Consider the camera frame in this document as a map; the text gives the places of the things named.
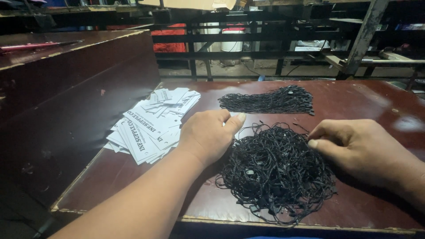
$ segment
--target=red fabric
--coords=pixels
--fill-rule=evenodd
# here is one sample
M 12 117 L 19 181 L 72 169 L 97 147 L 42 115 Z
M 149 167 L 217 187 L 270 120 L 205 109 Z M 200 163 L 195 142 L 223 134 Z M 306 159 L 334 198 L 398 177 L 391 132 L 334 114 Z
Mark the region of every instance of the red fabric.
M 244 27 L 232 27 L 232 28 L 223 29 L 222 31 L 244 31 L 244 30 L 245 30 Z
M 184 23 L 178 23 L 169 27 L 183 27 Z M 152 35 L 184 35 L 184 30 L 158 30 L 152 31 Z M 154 52 L 186 52 L 184 43 L 156 43 L 153 45 Z

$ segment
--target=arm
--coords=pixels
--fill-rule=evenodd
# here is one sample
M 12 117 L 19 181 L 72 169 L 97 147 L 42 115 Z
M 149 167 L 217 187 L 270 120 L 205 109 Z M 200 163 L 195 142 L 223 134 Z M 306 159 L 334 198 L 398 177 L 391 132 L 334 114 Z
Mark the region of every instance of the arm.
M 196 113 L 175 150 L 50 239 L 168 238 L 189 187 L 225 153 L 244 121 L 244 114 L 230 117 L 227 110 Z
M 425 162 L 375 121 L 326 119 L 309 139 L 309 147 L 329 156 L 352 176 L 387 188 L 425 213 Z

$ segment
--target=left hand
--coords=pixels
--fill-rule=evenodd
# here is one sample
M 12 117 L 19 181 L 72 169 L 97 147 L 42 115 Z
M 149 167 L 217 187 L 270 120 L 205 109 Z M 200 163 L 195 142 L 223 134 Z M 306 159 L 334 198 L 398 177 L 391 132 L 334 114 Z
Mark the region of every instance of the left hand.
M 207 167 L 223 156 L 245 119 L 246 114 L 231 117 L 226 109 L 197 112 L 181 128 L 176 150 L 189 152 Z

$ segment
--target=hand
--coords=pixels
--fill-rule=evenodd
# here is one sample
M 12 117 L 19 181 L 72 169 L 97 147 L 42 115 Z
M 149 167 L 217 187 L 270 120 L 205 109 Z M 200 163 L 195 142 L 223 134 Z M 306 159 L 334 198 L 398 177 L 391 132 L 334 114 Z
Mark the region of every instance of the hand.
M 336 145 L 335 139 L 342 146 Z M 423 165 L 371 119 L 323 120 L 309 135 L 309 147 L 330 157 L 352 176 L 392 189 Z
M 207 167 L 223 156 L 245 119 L 246 114 L 231 117 L 225 109 L 197 112 L 181 128 L 176 150 L 189 152 Z

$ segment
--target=black string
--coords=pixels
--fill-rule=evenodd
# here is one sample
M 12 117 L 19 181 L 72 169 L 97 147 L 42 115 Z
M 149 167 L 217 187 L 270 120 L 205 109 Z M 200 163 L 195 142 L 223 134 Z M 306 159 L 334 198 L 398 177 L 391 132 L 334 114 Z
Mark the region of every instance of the black string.
M 218 99 L 220 107 L 249 114 L 310 113 L 314 115 L 313 96 L 304 88 L 290 85 L 264 94 L 227 94 Z
M 231 190 L 238 204 L 266 222 L 295 226 L 336 192 L 333 173 L 323 157 L 308 148 L 307 134 L 295 133 L 286 123 L 269 127 L 261 122 L 243 130 L 247 128 L 254 136 L 235 140 L 229 161 L 215 179 L 217 187 Z M 274 219 L 261 216 L 261 209 L 268 209 Z M 284 211 L 290 220 L 280 219 Z

